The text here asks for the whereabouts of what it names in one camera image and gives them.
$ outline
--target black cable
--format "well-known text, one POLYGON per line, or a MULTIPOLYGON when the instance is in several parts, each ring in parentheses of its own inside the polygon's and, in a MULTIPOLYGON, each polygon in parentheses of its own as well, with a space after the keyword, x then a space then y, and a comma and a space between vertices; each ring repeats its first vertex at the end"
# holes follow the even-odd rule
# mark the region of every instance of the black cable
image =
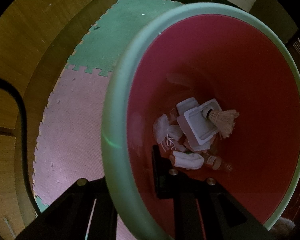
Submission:
POLYGON ((25 111, 25 105, 23 99, 19 92, 12 86, 9 82, 0 78, 0 89, 8 92, 16 101, 21 118, 21 159, 22 159, 22 172, 23 172, 23 181, 28 194, 28 197, 31 201, 32 206, 34 207, 37 215, 41 214, 41 211, 35 201, 34 195, 32 194, 29 173, 28 173, 28 142, 27 142, 27 113, 25 111))

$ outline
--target screw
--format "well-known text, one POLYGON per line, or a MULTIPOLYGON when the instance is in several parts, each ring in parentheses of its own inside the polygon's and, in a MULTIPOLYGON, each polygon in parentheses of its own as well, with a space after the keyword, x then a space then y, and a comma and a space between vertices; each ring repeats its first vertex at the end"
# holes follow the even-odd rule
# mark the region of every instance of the screw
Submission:
POLYGON ((78 180, 77 180, 77 185, 78 185, 78 186, 84 186, 87 182, 88 182, 87 179, 81 178, 81 179, 78 179, 78 180))
POLYGON ((170 170, 169 170, 169 174, 172 175, 172 176, 176 176, 178 173, 179 173, 179 172, 178 172, 178 170, 176 170, 176 169, 170 169, 170 170))
POLYGON ((216 184, 216 180, 214 178, 208 178, 207 184, 210 186, 214 186, 216 184))

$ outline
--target plastic packaging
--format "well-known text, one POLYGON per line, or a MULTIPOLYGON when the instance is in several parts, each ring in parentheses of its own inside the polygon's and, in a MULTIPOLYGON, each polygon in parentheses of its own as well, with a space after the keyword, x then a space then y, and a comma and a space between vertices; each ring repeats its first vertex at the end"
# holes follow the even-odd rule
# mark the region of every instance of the plastic packaging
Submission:
POLYGON ((170 110, 169 114, 170 114, 169 124, 173 124, 173 122, 177 121, 177 117, 179 116, 178 111, 177 109, 173 108, 170 110))
POLYGON ((186 152, 187 148, 184 147, 182 144, 179 144, 178 141, 172 140, 173 146, 172 147, 173 150, 179 151, 179 152, 186 152))
POLYGON ((178 141, 183 135, 183 131, 181 130, 179 125, 169 125, 168 126, 168 135, 174 140, 178 141))
POLYGON ((216 156, 218 154, 218 146, 221 141, 221 136, 219 134, 215 134, 211 139, 210 139, 210 149, 209 149, 209 154, 216 156))
POLYGON ((216 133, 218 128, 203 117, 202 110, 206 108, 221 110, 220 105, 215 99, 211 99, 204 104, 185 111, 177 118, 180 128, 189 140, 190 146, 196 147, 209 141, 216 133))
POLYGON ((208 153, 204 153, 204 166, 211 168, 213 170, 223 170, 223 171, 232 171, 233 166, 230 163, 225 162, 223 159, 221 159, 218 156, 213 156, 208 153))
POLYGON ((183 145, 186 146, 192 152, 207 151, 210 149, 210 141, 207 141, 206 143, 196 146, 196 147, 191 147, 191 145, 189 144, 188 138, 186 138, 183 145))
POLYGON ((167 136, 168 127, 169 127, 169 120, 165 114, 163 114, 157 120, 155 120, 153 124, 153 135, 157 144, 160 144, 167 136))

